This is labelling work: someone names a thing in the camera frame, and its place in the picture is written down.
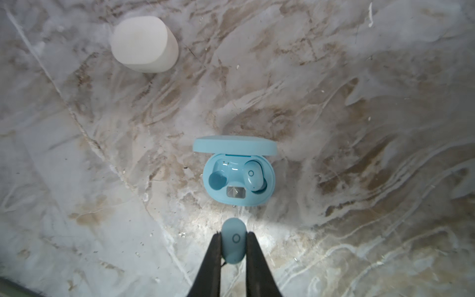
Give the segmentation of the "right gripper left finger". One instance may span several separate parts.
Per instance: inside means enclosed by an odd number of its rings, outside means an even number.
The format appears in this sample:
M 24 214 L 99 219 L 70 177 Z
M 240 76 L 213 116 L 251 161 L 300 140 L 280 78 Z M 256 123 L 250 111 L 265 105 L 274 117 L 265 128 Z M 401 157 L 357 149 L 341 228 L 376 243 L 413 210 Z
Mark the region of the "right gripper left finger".
M 221 233 L 212 236 L 188 297 L 219 297 L 221 288 Z

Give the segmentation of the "blue earbud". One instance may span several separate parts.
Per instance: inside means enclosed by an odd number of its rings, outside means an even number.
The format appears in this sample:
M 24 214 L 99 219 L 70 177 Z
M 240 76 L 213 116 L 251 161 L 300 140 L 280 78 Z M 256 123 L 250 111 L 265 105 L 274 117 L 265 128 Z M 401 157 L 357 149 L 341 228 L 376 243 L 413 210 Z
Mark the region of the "blue earbud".
M 221 254 L 227 264 L 240 263 L 246 254 L 247 229 L 243 221 L 231 218 L 221 229 Z
M 265 178 L 263 176 L 263 169 L 259 162 L 249 161 L 244 165 L 244 184 L 245 187 L 252 191 L 257 192 L 265 188 Z

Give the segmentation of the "white earbud charging case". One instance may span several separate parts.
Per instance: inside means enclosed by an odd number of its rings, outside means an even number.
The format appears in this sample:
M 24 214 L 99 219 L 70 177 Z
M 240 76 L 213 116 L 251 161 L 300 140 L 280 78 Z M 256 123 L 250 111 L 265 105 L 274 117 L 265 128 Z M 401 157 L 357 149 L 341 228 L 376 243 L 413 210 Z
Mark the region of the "white earbud charging case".
M 179 46 L 158 17 L 132 17 L 118 24 L 111 37 L 115 59 L 140 73 L 164 73 L 177 62 Z

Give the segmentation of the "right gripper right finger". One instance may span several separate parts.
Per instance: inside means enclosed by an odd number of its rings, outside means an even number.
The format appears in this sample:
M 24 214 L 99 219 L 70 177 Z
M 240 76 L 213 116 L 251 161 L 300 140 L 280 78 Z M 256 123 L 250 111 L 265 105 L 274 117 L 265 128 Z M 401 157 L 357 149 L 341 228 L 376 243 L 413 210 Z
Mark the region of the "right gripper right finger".
M 246 296 L 282 297 L 255 233 L 246 236 Z

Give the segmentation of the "blue earbud charging case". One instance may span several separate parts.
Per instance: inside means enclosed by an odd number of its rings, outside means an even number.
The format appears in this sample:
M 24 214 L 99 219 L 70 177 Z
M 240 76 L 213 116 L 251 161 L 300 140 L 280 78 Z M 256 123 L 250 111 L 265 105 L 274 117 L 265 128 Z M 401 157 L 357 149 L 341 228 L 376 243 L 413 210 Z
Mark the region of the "blue earbud charging case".
M 276 176 L 266 156 L 278 154 L 277 143 L 252 136 L 206 136 L 194 141 L 193 151 L 211 153 L 203 171 L 206 192 L 217 202 L 242 207 L 266 203 L 272 196 Z M 265 188 L 252 192 L 244 184 L 244 165 L 257 161 L 263 169 Z

